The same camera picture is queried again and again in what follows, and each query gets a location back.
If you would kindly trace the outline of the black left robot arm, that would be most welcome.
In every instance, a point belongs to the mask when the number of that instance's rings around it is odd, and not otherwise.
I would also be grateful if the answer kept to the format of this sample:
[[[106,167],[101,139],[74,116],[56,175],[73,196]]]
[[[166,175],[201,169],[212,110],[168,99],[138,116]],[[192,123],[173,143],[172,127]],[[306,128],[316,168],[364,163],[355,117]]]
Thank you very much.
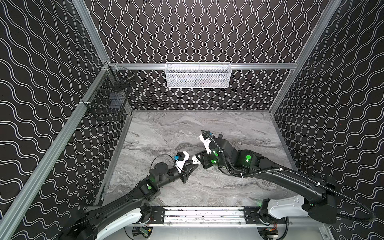
[[[151,215],[149,202],[160,195],[161,187],[178,179],[185,182],[199,166],[187,161],[179,172],[166,163],[157,163],[150,174],[123,197],[90,211],[78,214],[58,234],[58,240],[104,240],[130,224],[146,223]]]

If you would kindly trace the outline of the white earbud charging case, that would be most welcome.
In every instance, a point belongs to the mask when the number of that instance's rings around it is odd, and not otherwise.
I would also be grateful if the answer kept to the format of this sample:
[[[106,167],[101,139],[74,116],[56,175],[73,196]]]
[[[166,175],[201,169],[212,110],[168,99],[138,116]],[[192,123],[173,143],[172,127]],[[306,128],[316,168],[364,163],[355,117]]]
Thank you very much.
[[[200,165],[201,164],[200,159],[196,155],[192,156],[192,164],[194,164],[194,165]]]

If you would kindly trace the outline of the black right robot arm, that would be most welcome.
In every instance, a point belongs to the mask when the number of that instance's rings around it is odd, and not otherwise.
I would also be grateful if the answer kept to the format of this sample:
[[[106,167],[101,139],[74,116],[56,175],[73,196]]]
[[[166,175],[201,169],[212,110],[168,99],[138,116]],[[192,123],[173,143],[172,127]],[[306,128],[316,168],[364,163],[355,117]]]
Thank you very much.
[[[373,210],[358,200],[336,190],[332,177],[314,179],[281,166],[251,150],[236,150],[222,135],[215,137],[203,131],[199,136],[205,146],[202,155],[204,169],[218,167],[235,178],[256,178],[284,187],[297,194],[284,200],[267,199],[262,203],[260,215],[267,220],[293,216],[309,216],[324,224],[334,224],[338,218],[357,222],[373,222]],[[338,212],[336,198],[341,197],[365,210],[368,217],[353,217]]]

